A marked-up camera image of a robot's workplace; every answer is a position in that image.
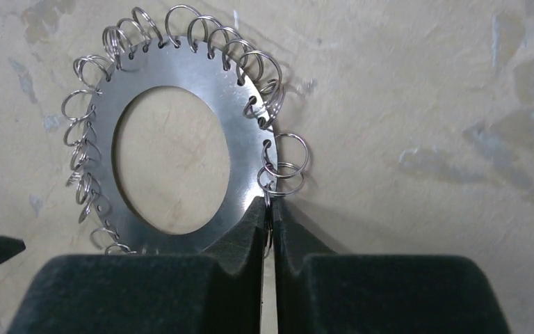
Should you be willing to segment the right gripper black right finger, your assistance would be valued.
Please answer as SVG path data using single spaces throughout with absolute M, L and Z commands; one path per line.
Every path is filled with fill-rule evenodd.
M 281 333 L 509 333 L 479 266 L 454 255 L 342 254 L 272 201 Z

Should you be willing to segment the silver disc with keyrings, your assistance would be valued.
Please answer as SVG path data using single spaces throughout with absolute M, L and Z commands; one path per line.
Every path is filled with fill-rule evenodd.
M 283 128 L 301 94 L 265 15 L 104 1 L 95 19 L 60 105 L 75 253 L 193 253 L 308 189 L 311 148 Z

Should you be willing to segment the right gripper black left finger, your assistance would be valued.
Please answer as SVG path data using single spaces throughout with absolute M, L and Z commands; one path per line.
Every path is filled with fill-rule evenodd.
M 258 333 L 262 198 L 198 254 L 61 255 L 29 286 L 9 333 Z

